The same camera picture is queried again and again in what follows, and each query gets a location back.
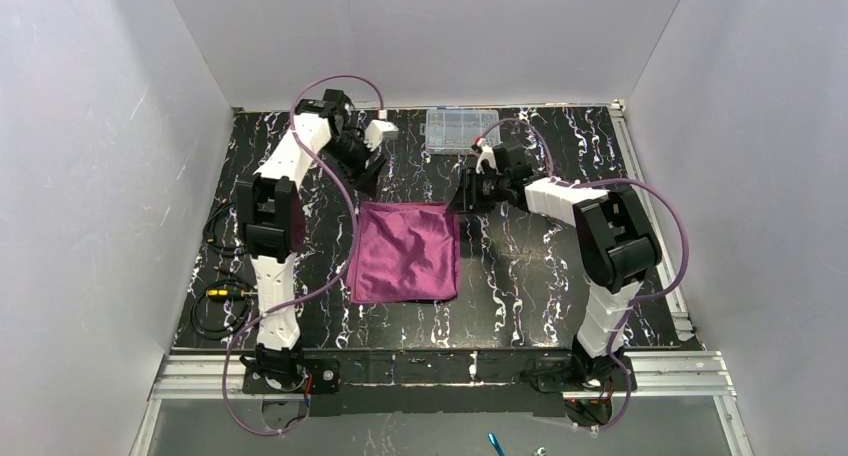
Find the clear plastic box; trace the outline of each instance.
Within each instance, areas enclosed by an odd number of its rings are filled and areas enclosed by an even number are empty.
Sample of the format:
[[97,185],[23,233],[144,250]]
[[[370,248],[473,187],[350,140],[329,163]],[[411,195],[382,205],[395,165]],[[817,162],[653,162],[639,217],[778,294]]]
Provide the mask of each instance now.
[[[430,154],[467,154],[483,131],[498,121],[494,109],[428,109],[424,144]],[[500,144],[501,133],[486,137],[492,146]]]

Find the white wall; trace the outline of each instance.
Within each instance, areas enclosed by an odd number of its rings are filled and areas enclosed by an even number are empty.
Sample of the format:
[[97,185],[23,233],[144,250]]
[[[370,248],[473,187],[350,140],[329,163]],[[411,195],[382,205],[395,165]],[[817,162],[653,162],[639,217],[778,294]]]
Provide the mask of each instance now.
[[688,224],[686,300],[757,454],[848,443],[845,1],[681,0],[626,112]]
[[0,441],[127,454],[232,125],[172,0],[0,0]]
[[339,72],[395,106],[610,102],[678,0],[174,1],[230,104],[257,110]]

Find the black marble surface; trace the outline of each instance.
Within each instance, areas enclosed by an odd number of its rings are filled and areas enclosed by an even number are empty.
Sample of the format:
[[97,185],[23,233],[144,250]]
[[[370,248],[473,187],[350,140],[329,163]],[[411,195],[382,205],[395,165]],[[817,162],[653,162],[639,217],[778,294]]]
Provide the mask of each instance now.
[[[499,116],[528,118],[545,136],[556,174],[567,180],[597,180],[625,175],[610,116],[604,107],[497,108]],[[370,112],[360,112],[367,124]],[[380,178],[381,202],[449,201],[458,185],[464,156],[430,155],[424,149],[426,110],[389,111],[400,137],[385,143],[389,159]],[[268,158],[287,127],[288,114],[244,113],[235,118],[215,202],[233,197],[236,178],[248,176]],[[520,138],[538,162],[540,146],[526,130],[501,127],[501,138]],[[301,188],[307,223],[306,246],[296,264],[296,293],[323,285],[348,254],[350,218],[338,189],[318,169]],[[354,195],[355,202],[362,195]],[[348,289],[336,286],[298,307],[305,348],[521,348],[570,347],[584,315],[588,286],[573,228],[501,205],[486,216],[462,217],[462,287],[444,304],[396,303],[352,305]],[[224,242],[237,242],[235,215],[219,225]],[[217,277],[215,266],[253,281],[250,262],[221,258],[200,248],[174,349],[221,349],[226,341],[198,337],[188,324],[188,310],[202,289]],[[657,289],[652,274],[642,294]],[[229,305],[201,305],[200,318],[213,325],[231,321]],[[630,346],[665,346],[677,340],[665,300],[637,307],[625,329]],[[239,346],[251,348],[255,331]]]

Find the pink cloth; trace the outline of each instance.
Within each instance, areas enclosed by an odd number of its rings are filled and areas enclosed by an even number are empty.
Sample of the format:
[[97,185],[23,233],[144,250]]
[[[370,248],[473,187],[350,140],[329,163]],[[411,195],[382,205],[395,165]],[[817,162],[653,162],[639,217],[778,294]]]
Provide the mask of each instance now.
[[359,207],[359,243],[347,271],[356,304],[444,301],[459,290],[459,220],[447,203]]

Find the white robotic arm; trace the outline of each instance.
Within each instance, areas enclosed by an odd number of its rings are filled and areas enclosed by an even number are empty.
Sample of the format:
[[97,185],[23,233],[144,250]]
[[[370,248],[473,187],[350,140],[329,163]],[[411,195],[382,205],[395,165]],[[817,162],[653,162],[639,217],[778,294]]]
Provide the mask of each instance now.
[[478,139],[477,164],[467,168],[450,210],[488,212],[507,201],[529,213],[557,219],[577,229],[584,269],[589,276],[589,301],[577,333],[577,343],[590,358],[623,345],[616,329],[642,286],[647,270],[662,253],[644,208],[632,188],[578,188],[558,178],[535,175],[516,143],[489,146]]
[[[364,131],[355,128],[352,105],[341,91],[328,90],[323,100],[304,100],[298,108],[294,118],[301,142],[316,154],[327,150],[348,182],[373,192],[385,163],[374,151],[383,140],[397,136],[397,127],[375,119]],[[261,313],[294,299],[294,261],[304,231],[298,189],[312,164],[289,130],[253,179],[237,184],[239,230],[256,272]],[[294,348],[299,338],[295,307],[289,306],[261,321],[257,343],[283,351]]]
[[[557,219],[569,226],[576,226],[574,206],[579,203],[606,199],[609,192],[602,189],[572,188],[565,186],[559,179],[544,178],[524,188],[527,209],[531,213],[542,214]],[[618,211],[613,203],[613,211]],[[593,357],[607,353],[607,342],[615,331],[615,326],[627,311],[630,301],[636,297],[642,287],[641,279],[622,286],[617,292],[589,279],[589,302],[583,324],[577,332],[577,340]],[[612,351],[617,351],[624,342],[618,330]]]

